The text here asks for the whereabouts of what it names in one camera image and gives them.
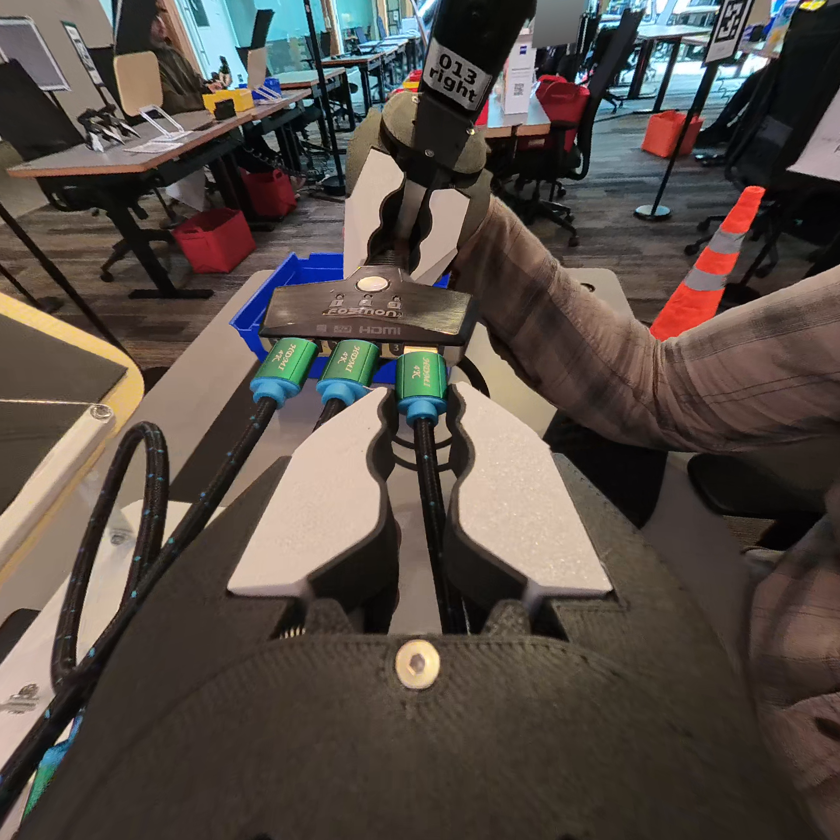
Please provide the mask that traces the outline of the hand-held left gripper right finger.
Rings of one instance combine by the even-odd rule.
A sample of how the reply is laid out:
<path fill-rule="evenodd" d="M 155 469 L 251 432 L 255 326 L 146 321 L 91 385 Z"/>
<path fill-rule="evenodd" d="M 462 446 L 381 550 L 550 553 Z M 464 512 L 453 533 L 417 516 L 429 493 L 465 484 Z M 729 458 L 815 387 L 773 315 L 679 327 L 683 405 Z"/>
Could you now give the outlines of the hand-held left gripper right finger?
<path fill-rule="evenodd" d="M 550 447 L 469 384 L 449 387 L 449 492 L 444 572 L 471 618 L 500 602 L 547 627 L 553 605 L 614 612 L 615 587 Z"/>

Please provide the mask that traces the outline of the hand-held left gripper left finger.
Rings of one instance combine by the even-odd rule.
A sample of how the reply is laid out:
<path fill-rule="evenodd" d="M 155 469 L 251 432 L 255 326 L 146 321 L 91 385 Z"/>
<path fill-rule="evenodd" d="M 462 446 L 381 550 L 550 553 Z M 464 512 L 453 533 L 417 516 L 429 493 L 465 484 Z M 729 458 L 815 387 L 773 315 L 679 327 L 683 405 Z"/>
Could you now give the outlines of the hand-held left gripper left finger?
<path fill-rule="evenodd" d="M 385 634 L 398 603 L 401 533 L 387 487 L 395 458 L 393 392 L 382 386 L 297 447 L 227 581 L 227 593 L 362 610 Z"/>

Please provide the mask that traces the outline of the black hdmi switch box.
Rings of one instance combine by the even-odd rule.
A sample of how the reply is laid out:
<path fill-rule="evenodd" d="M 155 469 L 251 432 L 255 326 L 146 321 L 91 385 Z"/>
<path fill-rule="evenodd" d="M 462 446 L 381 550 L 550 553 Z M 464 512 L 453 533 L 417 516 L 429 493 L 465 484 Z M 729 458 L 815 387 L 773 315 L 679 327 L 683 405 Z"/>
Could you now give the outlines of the black hdmi switch box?
<path fill-rule="evenodd" d="M 363 266 L 346 278 L 273 290 L 258 334 L 377 343 L 394 355 L 406 347 L 464 350 L 477 322 L 473 298 L 415 282 L 396 266 Z"/>

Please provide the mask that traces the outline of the person's right forearm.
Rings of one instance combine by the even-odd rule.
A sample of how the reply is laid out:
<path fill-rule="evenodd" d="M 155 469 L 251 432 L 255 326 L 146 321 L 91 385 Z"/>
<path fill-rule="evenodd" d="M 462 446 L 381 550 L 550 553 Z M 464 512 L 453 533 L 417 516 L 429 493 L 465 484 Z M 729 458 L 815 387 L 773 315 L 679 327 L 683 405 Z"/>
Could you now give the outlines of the person's right forearm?
<path fill-rule="evenodd" d="M 838 435 L 832 268 L 658 341 L 572 279 L 494 196 L 471 211 L 453 284 L 490 343 L 575 423 L 613 441 L 735 453 Z"/>

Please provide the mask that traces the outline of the grey office desk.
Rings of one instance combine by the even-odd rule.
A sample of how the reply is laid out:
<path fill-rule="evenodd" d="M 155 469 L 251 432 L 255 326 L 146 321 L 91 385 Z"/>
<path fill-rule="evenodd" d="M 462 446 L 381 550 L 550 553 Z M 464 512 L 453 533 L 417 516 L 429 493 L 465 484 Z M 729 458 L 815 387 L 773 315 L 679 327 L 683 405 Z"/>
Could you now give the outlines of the grey office desk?
<path fill-rule="evenodd" d="M 551 120 L 535 95 L 526 111 L 507 112 L 502 96 L 492 92 L 486 105 L 486 119 L 477 126 L 486 144 L 486 169 L 491 175 L 491 193 L 506 195 L 506 184 L 513 177 L 512 167 L 520 140 L 542 140 L 550 134 Z"/>

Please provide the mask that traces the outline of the white carton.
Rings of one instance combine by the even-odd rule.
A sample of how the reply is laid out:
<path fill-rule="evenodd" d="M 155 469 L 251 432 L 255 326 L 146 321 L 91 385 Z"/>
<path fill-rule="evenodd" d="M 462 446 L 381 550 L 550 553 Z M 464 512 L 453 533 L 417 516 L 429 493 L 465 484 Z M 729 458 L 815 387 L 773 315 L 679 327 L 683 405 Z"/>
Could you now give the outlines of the white carton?
<path fill-rule="evenodd" d="M 512 47 L 502 72 L 500 107 L 507 116 L 529 110 L 534 82 L 536 49 L 529 39 L 518 40 Z"/>

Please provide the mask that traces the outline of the blue divided plastic bin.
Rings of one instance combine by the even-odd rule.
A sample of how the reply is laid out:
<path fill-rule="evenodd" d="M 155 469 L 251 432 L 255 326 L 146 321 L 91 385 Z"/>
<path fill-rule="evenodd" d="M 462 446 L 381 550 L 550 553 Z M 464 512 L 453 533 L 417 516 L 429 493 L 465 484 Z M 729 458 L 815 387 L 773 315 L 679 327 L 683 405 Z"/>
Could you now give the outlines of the blue divided plastic bin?
<path fill-rule="evenodd" d="M 338 343 L 312 342 L 288 338 L 277 341 L 261 339 L 258 330 L 274 289 L 285 285 L 307 284 L 344 278 L 342 259 L 338 255 L 315 255 L 300 259 L 289 257 L 239 310 L 230 324 L 253 351 L 260 363 L 258 381 L 275 380 L 283 387 L 300 390 L 303 383 L 316 375 L 333 391 L 359 392 L 374 383 L 391 384 L 395 379 L 396 360 L 405 353 L 426 351 L 444 356 L 447 364 L 457 362 L 464 350 L 424 346 L 406 347 L 402 353 L 390 354 L 384 346 L 358 339 Z"/>

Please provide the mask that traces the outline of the black stand pole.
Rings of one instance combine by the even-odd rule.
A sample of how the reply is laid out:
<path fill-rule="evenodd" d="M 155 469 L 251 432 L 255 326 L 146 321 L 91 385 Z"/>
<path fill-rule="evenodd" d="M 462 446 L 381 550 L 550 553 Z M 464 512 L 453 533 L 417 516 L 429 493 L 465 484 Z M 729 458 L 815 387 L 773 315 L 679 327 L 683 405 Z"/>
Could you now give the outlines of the black stand pole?
<path fill-rule="evenodd" d="M 324 118 L 328 126 L 328 136 L 330 143 L 330 150 L 335 167 L 335 175 L 328 175 L 321 183 L 322 190 L 331 197 L 344 199 L 347 195 L 344 173 L 341 163 L 340 149 L 336 137 L 335 127 L 333 123 L 332 110 L 329 99 L 328 84 L 322 65 L 322 59 L 319 50 L 319 33 L 314 24 L 312 14 L 312 6 L 310 1 L 303 1 L 304 11 L 308 21 L 308 32 L 311 41 L 311 54 L 314 66 L 318 76 L 318 99 L 322 106 Z"/>

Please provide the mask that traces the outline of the black office chair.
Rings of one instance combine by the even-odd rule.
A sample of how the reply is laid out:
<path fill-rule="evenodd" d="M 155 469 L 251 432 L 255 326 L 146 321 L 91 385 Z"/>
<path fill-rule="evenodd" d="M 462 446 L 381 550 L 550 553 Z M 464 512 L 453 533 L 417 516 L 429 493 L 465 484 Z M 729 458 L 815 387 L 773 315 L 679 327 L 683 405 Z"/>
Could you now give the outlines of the black office chair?
<path fill-rule="evenodd" d="M 560 186 L 564 181 L 580 182 L 585 179 L 592 162 L 592 139 L 595 115 L 606 97 L 614 78 L 621 72 L 630 57 L 637 31 L 643 18 L 642 12 L 625 11 L 618 26 L 611 29 L 612 37 L 599 64 L 585 86 L 569 83 L 574 93 L 570 104 L 582 102 L 580 114 L 572 119 L 551 119 L 549 131 L 542 135 L 520 135 L 511 132 L 511 156 L 509 167 L 501 180 L 514 175 L 517 183 L 534 184 L 530 198 L 516 193 L 503 193 L 505 202 L 514 209 L 527 225 L 537 218 L 544 218 L 568 232 L 568 246 L 580 244 L 578 231 L 574 226 L 574 215 L 569 207 L 552 198 L 541 196 L 542 185 Z"/>

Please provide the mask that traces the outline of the white stand base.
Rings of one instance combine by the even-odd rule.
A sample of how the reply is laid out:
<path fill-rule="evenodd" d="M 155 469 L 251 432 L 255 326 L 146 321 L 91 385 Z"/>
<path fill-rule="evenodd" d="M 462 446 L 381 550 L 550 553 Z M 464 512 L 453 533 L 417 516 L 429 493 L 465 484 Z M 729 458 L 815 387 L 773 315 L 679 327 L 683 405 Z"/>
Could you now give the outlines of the white stand base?
<path fill-rule="evenodd" d="M 118 611 L 134 557 L 142 518 L 141 501 L 115 510 L 105 528 L 81 610 L 77 659 L 101 635 Z M 50 664 L 67 576 L 1 665 L 1 764 L 45 716 L 55 692 Z"/>

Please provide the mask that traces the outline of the orange plastic bin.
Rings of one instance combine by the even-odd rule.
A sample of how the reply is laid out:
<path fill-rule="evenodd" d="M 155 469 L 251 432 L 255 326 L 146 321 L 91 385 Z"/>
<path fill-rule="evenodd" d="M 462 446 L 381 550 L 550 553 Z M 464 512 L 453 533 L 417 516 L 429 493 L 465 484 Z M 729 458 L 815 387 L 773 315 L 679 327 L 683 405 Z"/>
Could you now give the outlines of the orange plastic bin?
<path fill-rule="evenodd" d="M 652 114 L 647 122 L 646 132 L 641 144 L 642 151 L 668 159 L 676 147 L 677 139 L 685 121 L 686 113 L 673 109 Z M 692 117 L 680 146 L 680 156 L 688 155 L 694 150 L 703 123 L 704 119 L 701 116 L 694 115 Z"/>

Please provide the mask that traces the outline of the long office desk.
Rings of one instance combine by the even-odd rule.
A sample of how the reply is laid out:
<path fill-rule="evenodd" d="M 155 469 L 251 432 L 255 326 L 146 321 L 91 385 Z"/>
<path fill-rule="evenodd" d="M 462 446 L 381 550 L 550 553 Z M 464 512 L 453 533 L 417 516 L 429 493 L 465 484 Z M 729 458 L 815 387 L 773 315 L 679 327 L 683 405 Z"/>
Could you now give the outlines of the long office desk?
<path fill-rule="evenodd" d="M 214 293 L 209 289 L 179 288 L 151 248 L 154 236 L 162 231 L 141 228 L 121 198 L 119 189 L 130 183 L 147 187 L 164 187 L 208 166 L 217 188 L 228 207 L 241 211 L 252 230 L 270 231 L 278 217 L 259 215 L 253 208 L 236 166 L 234 149 L 245 137 L 242 129 L 255 124 L 261 133 L 283 128 L 294 119 L 291 110 L 298 103 L 312 99 L 321 106 L 327 127 L 333 129 L 329 109 L 329 94 L 341 90 L 348 99 L 350 93 L 343 70 L 331 70 L 327 81 L 319 83 L 311 71 L 280 75 L 282 94 L 274 101 L 264 100 L 257 107 L 236 114 L 233 118 L 215 122 L 205 112 L 189 112 L 176 121 L 190 133 L 172 142 L 170 149 L 156 149 L 137 153 L 136 148 L 151 142 L 154 127 L 138 127 L 139 136 L 126 145 L 116 145 L 102 152 L 80 144 L 68 150 L 43 156 L 34 161 L 11 167 L 7 173 L 17 179 L 45 182 L 51 187 L 74 186 L 88 189 L 102 202 L 122 239 L 140 262 L 153 288 L 132 290 L 131 299 L 206 300 Z"/>

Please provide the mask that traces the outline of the orange striped traffic cone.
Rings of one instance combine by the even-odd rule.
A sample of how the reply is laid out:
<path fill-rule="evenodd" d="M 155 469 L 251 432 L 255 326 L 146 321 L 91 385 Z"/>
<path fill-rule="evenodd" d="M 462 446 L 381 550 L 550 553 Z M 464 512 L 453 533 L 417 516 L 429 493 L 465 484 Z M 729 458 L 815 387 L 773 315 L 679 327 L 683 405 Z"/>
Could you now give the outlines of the orange striped traffic cone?
<path fill-rule="evenodd" d="M 649 331 L 657 340 L 678 337 L 716 315 L 728 276 L 738 261 L 742 241 L 750 231 L 764 194 L 764 188 L 756 185 L 742 191 L 650 326 Z"/>

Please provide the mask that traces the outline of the black and white tag board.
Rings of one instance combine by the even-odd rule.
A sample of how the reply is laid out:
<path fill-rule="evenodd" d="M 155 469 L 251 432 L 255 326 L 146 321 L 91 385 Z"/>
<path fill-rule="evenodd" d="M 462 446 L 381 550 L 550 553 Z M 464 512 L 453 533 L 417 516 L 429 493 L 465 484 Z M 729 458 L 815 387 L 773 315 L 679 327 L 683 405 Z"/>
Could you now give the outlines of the black and white tag board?
<path fill-rule="evenodd" d="M 676 162 L 681 155 L 685 137 L 695 117 L 704 108 L 721 63 L 732 58 L 739 49 L 743 31 L 752 12 L 754 1 L 724 1 L 718 10 L 704 54 L 705 71 L 695 97 L 679 125 L 675 147 L 668 159 L 668 165 L 659 184 L 654 201 L 637 207 L 633 215 L 646 222 L 664 221 L 670 217 L 670 209 L 663 204 L 663 196 Z"/>

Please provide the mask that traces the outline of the person's torso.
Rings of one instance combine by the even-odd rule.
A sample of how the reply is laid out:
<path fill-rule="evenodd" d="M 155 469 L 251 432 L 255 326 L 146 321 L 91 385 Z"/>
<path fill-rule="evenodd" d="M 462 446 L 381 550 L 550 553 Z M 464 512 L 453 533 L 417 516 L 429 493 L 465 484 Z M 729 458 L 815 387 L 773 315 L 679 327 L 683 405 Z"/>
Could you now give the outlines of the person's torso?
<path fill-rule="evenodd" d="M 747 552 L 755 586 L 745 665 L 763 739 L 825 838 L 839 837 L 838 442 L 748 457 L 824 513 L 789 549 Z"/>

